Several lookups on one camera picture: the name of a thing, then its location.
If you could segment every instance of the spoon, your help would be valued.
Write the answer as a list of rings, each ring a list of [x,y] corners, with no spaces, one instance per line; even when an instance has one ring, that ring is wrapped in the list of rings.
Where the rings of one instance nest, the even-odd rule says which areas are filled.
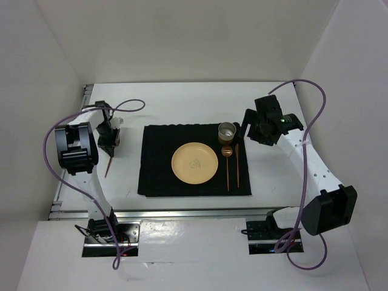
[[[231,146],[229,145],[224,145],[221,149],[221,153],[223,156],[226,157],[226,181],[227,181],[227,184],[228,184],[228,192],[229,192],[229,157],[232,155],[233,153],[233,149]]]

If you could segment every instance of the white table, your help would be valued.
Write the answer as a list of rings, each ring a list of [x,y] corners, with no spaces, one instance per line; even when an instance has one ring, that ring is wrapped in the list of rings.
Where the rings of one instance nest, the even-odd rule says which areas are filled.
[[[140,98],[147,107],[124,118],[122,140],[106,179],[107,155],[99,151],[98,174],[115,210],[237,209],[299,204],[301,178],[283,152],[246,139],[252,196],[145,198],[137,194],[143,127],[149,124],[216,123],[243,120],[254,99],[277,82],[166,83],[95,85],[90,103],[115,106]],[[284,113],[303,115],[293,85],[276,92]],[[61,210],[85,210],[81,195],[62,187]],[[87,221],[39,222],[19,291],[74,290],[368,290],[347,226],[324,237],[329,254],[311,272],[294,268],[285,254],[249,255],[244,218],[142,220],[139,256],[123,258],[118,271],[113,258],[81,258],[83,237],[74,224]],[[313,266],[323,255],[319,237],[301,232],[304,253],[295,262]]]
[[[98,175],[108,202],[115,210],[162,209],[237,209],[246,207],[297,206],[301,195],[301,178],[288,157],[277,147],[268,147],[245,139],[252,196],[146,198],[138,194],[142,134],[150,124],[207,124],[243,120],[247,108],[255,109],[254,100],[280,84],[279,82],[216,83],[143,83],[96,84],[90,104],[105,100],[112,107],[139,98],[146,102],[144,110],[117,113],[124,118],[121,143],[116,149],[108,177],[104,174],[109,157],[99,150]],[[284,114],[304,118],[292,84],[277,90]],[[139,103],[123,108],[134,109]],[[66,180],[74,183],[71,177]],[[85,210],[78,192],[61,187],[61,210]]]
[[[18,291],[368,290],[347,226],[324,234],[329,254],[319,269],[301,271],[285,254],[249,255],[242,218],[143,221],[139,256],[123,258],[114,271],[113,258],[81,258],[74,223],[39,222]],[[302,239],[305,253],[292,258],[312,266],[322,242],[304,232]]]

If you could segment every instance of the utensil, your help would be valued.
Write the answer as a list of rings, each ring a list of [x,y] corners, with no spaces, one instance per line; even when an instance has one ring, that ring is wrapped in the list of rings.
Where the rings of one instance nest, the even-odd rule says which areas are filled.
[[[109,158],[109,162],[108,162],[108,166],[107,166],[107,170],[105,171],[105,177],[104,178],[106,178],[107,177],[107,175],[108,175],[108,172],[109,172],[109,169],[110,169],[110,164],[112,163],[112,156]]]
[[[238,144],[236,145],[236,160],[237,160],[237,188],[240,188],[240,169],[238,165]]]
[[[233,153],[233,149],[229,145],[224,145],[221,149],[222,155],[226,157],[226,181],[228,185],[228,192],[229,192],[229,157]]]

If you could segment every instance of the white wall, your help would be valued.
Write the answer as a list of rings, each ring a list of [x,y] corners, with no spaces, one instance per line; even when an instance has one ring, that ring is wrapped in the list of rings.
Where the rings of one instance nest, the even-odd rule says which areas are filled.
[[[357,189],[352,238],[370,289],[387,290],[388,8],[379,0],[340,1],[302,77],[327,92],[314,145]],[[310,121],[321,96],[309,85],[297,89]]]
[[[338,0],[36,0],[83,83],[301,74]]]
[[[82,87],[33,0],[0,2],[0,40],[0,289],[9,291],[56,188],[42,139],[79,108]]]

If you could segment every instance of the white platform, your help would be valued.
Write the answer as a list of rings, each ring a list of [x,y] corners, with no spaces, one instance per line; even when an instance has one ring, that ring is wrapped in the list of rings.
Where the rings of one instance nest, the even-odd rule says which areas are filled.
[[[124,118],[121,143],[116,149],[108,177],[104,174],[109,157],[99,151],[98,175],[108,202],[115,210],[157,209],[232,209],[245,207],[297,206],[300,201],[301,178],[288,157],[277,147],[260,145],[246,138],[252,196],[146,198],[137,194],[142,134],[150,124],[207,124],[243,120],[247,108],[255,109],[254,100],[266,96],[279,82],[217,83],[143,83],[97,84],[91,104],[105,100],[112,107],[139,98],[146,102],[136,113],[118,112]],[[304,118],[292,84],[275,92],[285,114]],[[139,104],[126,104],[134,109]],[[74,181],[66,175],[71,183]],[[59,200],[62,210],[85,210],[79,193],[62,187]]]
[[[285,254],[249,255],[242,218],[143,221],[139,256],[122,259],[114,271],[113,258],[81,258],[74,223],[39,222],[18,291],[368,290],[346,226],[324,234],[329,254],[322,267],[301,271]],[[292,258],[312,266],[322,242],[304,232],[302,239],[305,253]]]

